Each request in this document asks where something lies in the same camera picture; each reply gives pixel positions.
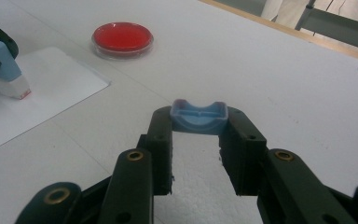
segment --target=white paper sheet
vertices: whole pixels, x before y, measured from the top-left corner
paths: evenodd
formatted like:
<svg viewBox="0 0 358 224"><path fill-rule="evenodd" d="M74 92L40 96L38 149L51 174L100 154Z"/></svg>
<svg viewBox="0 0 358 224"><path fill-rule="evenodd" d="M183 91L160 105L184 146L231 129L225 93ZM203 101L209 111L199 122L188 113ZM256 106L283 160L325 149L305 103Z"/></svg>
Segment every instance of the white paper sheet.
<svg viewBox="0 0 358 224"><path fill-rule="evenodd" d="M56 48L20 56L16 62L32 93L22 100L0 94L0 146L109 85Z"/></svg>

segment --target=petri dish lid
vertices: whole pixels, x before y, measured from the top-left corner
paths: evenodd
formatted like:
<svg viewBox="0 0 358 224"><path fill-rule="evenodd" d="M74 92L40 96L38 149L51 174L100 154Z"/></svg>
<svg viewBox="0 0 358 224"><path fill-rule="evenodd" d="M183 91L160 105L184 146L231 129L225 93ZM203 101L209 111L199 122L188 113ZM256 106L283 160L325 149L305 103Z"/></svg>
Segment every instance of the petri dish lid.
<svg viewBox="0 0 358 224"><path fill-rule="evenodd" d="M148 51L153 36L142 25L132 22L111 22L97 28L92 41L101 56L138 56Z"/></svg>

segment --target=white tabletop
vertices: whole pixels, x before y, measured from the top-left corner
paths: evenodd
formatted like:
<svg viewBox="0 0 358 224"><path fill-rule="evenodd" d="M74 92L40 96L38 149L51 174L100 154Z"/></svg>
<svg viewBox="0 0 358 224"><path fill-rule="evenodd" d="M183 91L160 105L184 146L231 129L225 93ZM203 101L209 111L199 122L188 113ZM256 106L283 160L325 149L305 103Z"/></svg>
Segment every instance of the white tabletop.
<svg viewBox="0 0 358 224"><path fill-rule="evenodd" d="M111 21L147 27L152 51L97 57L91 35ZM55 47L112 80L0 146L0 223L13 223L49 184L85 189L109 176L153 111L178 98L224 101L326 185L350 195L358 186L358 59L189 0L0 0L0 28L21 55ZM261 223L255 198L235 195L216 136L175 133L173 141L173 194L156 197L156 223Z"/></svg>

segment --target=petri dish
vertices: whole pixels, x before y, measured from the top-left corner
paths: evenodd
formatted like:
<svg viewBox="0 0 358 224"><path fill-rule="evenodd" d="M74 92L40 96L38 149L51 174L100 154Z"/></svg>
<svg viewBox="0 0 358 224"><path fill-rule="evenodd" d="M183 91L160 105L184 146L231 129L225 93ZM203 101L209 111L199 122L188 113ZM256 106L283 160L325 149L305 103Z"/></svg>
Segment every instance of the petri dish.
<svg viewBox="0 0 358 224"><path fill-rule="evenodd" d="M111 22L98 27L92 35L97 54L103 58L137 58L150 51L153 36L142 25Z"/></svg>

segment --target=brass screw insert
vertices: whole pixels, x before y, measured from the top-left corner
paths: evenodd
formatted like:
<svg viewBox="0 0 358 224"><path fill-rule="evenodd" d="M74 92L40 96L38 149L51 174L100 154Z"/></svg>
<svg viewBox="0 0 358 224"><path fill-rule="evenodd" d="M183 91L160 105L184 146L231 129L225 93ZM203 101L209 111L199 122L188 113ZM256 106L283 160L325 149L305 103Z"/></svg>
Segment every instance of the brass screw insert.
<svg viewBox="0 0 358 224"><path fill-rule="evenodd" d="M69 197L71 191L67 188L57 188L51 190L48 194L46 194L44 198L44 202L46 204L57 204L63 202L66 198Z"/></svg>
<svg viewBox="0 0 358 224"><path fill-rule="evenodd" d="M127 160L129 161L139 161L144 157L144 153L140 151L132 151L127 154Z"/></svg>
<svg viewBox="0 0 358 224"><path fill-rule="evenodd" d="M292 161L295 159L292 153L287 151L276 151L275 156L281 161Z"/></svg>

